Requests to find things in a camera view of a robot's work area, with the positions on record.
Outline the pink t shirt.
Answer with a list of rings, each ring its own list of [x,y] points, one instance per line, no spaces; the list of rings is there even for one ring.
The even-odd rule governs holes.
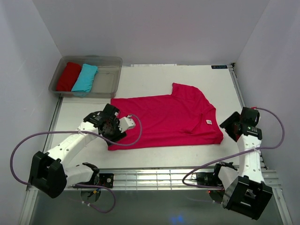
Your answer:
[[[111,104],[121,117],[136,115],[137,126],[109,150],[214,145],[224,138],[216,108],[193,86],[173,83],[169,95],[113,98]]]

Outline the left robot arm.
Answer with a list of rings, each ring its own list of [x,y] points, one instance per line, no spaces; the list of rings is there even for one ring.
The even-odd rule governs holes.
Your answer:
[[[112,145],[126,137],[126,131],[135,127],[130,116],[119,118],[120,111],[106,104],[99,112],[83,119],[74,133],[45,153],[38,151],[32,159],[29,183],[51,198],[58,197],[66,187],[99,184],[99,169],[88,162],[70,167],[72,159],[97,137]]]

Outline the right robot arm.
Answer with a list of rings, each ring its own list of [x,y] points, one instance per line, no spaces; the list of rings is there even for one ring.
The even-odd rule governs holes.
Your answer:
[[[215,185],[223,186],[223,208],[253,220],[259,219],[273,195],[261,171],[262,131],[256,127],[259,118],[258,110],[243,107],[241,113],[234,112],[220,125],[238,145],[239,168],[219,162],[211,177]]]

